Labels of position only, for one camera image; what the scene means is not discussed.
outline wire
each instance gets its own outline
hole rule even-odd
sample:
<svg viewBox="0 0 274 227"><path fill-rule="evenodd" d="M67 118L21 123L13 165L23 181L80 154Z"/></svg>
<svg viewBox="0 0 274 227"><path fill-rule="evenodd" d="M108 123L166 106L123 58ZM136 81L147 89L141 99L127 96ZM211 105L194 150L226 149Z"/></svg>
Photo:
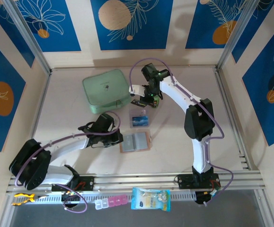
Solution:
<svg viewBox="0 0 274 227"><path fill-rule="evenodd" d="M86 200L84 199L84 197L79 194L78 192L74 191L73 189L70 189L68 186L66 185L63 185L63 184L59 184L57 183L56 185L58 185L59 187L62 187L64 189L67 189L68 191L71 191L73 193L75 193L80 199L82 199L82 201L85 203L85 208L83 210L80 210L80 211L75 211L75 210L71 210L69 209L67 206L66 206L66 200L68 200L70 197L66 198L64 200L64 202L62 203L63 207L65 208L66 211L69 211L69 212L72 212L72 213L76 213L76 214L81 214L81 213L84 213L87 209L88 209L88 204L86 202Z"/></svg>
<svg viewBox="0 0 274 227"><path fill-rule="evenodd" d="M36 152L34 152L34 153L27 159L27 161L22 165L22 167L20 168L18 174L16 175L16 178L15 178L15 186L17 186L17 187L22 186L22 184L18 184L18 180L19 180L21 174L23 173L24 169L27 167L27 165L29 164L29 162L30 162L35 156L37 156L42 150L46 149L47 147L50 147L50 146L52 146L52 145L54 145L54 144L57 144L57 143L59 143L59 142L62 142L62 141L65 141L65 140L67 140L67 139L74 138L74 137L87 136L87 135L106 136L106 135L111 135L111 134L115 133L115 132L119 129L119 127L120 127L120 123L121 123L120 117L119 117L115 112L112 112L112 111L106 111L105 113L112 113L112 114L116 115L116 117L118 118L118 121L119 121L118 126L117 126L116 129L114 129L113 131L110 131L110 132L106 132L106 133L97 133L97 132L78 133L78 134L74 134L74 135L70 135L70 136L63 137L63 138L61 138L61 139L55 140L55 141L53 141L53 142L51 142L51 143L48 143L48 144L42 146L42 147L39 148ZM76 193L76 194L77 194L80 198L82 198L82 200L85 202L86 208L87 208L87 203L86 203L85 199L84 199L82 196L80 196L76 191L74 191L74 190L70 189L69 187L67 187L67 186L65 186L65 185L62 185L62 184L57 184L57 185L60 186L60 187L66 188L66 189L68 189L68 190L70 190L70 191L72 191L72 192L74 192L74 193ZM73 210L69 210L69 209L67 209L67 210L70 211L70 212L72 212L72 213L81 213L80 211L73 211Z"/></svg>
<svg viewBox="0 0 274 227"><path fill-rule="evenodd" d="M217 194L215 195L209 202L207 202L205 205L209 204L211 201L214 200L214 198L216 198L219 194L223 193L225 191L226 188L228 188L228 186L232 183L233 181L233 172L229 169L223 168L223 167L219 167L219 166L215 166L211 163L211 161L209 160L208 157L208 150L209 150L209 146L208 146L208 142L211 140L220 140L224 138L224 132L221 128L221 126L218 124L218 122L216 121L216 119L209 113L209 111L201 104L199 103L195 98L193 98L188 92L186 92L182 87L180 87L179 85L175 84L175 79L173 77L173 73L171 72L170 67L162 60L158 59L158 58L144 58L141 59L139 61L137 61L131 68L130 72L129 72L129 81L130 81L130 86L131 86L131 90L133 90L133 85L132 85L132 80L131 80L131 76L132 76L132 71L133 69L136 67L136 65L142 61L145 60L156 60L159 61L161 63L163 63L165 65L165 67L167 68L167 70L170 72L170 77L171 77L171 81L173 82L174 86L177 87L182 93L184 93L191 101L195 102L208 116L209 118L214 122L214 124L217 126L218 130L221 133L221 136L214 136L214 137L209 137L205 140L205 146L204 146L204 151L205 151L205 156L206 156L206 162L209 163L212 167L217 168L217 169L221 169L224 171L227 171L231 174L231 179L230 181L224 186L224 188Z"/></svg>

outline white floor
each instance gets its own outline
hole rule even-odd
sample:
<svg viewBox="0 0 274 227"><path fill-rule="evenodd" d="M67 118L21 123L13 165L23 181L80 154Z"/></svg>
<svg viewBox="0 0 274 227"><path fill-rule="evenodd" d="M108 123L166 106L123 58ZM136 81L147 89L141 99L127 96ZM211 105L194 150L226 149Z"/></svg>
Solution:
<svg viewBox="0 0 274 227"><path fill-rule="evenodd" d="M120 68L128 77L129 68ZM230 170L242 170L239 149L231 131L223 101L218 90L212 68L172 67L176 79L198 97L209 98L213 103L214 115L225 133L225 139L211 142L211 161ZM112 68L88 68L53 71L35 139L45 141L70 135L88 122L95 121L82 86L86 77L112 70ZM141 67L133 71L133 84L146 84ZM115 110L121 117L120 131L126 134L129 127L129 110L138 106L128 104ZM193 148L191 139L183 129L184 112L169 97L164 95L159 108L150 111L152 136L150 151L120 153L119 145L110 148L87 148L73 151L60 157L52 164L73 166L80 174L126 174L168 173L191 171ZM215 127L213 135L220 135Z"/></svg>

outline mint green bag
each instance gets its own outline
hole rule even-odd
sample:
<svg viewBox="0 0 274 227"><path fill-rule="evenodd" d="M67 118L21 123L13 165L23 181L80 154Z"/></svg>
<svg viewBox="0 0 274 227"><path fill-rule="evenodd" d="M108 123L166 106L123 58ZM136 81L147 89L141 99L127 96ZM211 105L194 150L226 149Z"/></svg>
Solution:
<svg viewBox="0 0 274 227"><path fill-rule="evenodd" d="M120 70L112 70L83 80L92 113L121 108L130 103L128 83Z"/></svg>

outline plastic bag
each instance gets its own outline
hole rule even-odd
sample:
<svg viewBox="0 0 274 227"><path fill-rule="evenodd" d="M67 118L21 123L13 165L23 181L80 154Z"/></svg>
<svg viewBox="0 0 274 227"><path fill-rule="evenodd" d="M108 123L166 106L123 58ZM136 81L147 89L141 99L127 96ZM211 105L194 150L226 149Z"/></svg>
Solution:
<svg viewBox="0 0 274 227"><path fill-rule="evenodd" d="M170 190L133 188L131 209L171 211L171 192Z"/></svg>

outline snack package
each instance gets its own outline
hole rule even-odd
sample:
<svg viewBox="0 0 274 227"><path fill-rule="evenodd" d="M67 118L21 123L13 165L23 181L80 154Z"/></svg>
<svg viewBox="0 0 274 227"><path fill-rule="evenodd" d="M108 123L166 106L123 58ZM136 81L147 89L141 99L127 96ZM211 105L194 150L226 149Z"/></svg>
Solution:
<svg viewBox="0 0 274 227"><path fill-rule="evenodd" d="M171 211L171 192L170 190L133 188L131 209Z"/></svg>

